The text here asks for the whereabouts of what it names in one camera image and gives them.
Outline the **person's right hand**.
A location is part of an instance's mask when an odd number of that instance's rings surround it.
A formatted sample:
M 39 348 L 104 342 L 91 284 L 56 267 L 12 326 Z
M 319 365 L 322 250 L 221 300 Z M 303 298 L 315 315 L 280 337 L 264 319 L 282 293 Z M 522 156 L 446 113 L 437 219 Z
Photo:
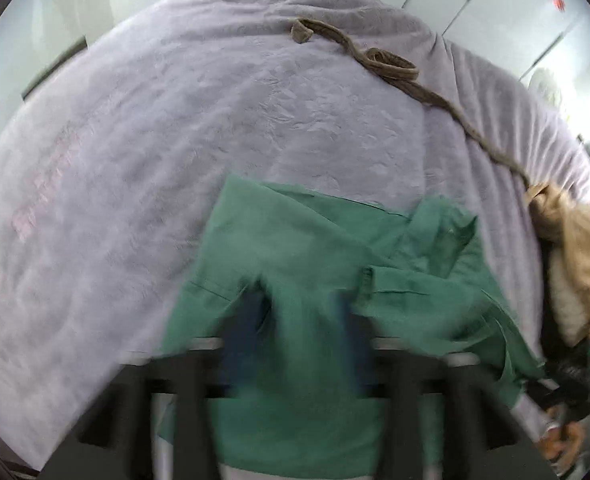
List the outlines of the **person's right hand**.
M 558 469 L 568 469 L 580 454 L 586 430 L 581 422 L 569 418 L 568 409 L 563 404 L 551 406 L 546 414 L 551 423 L 543 431 L 537 447 Z

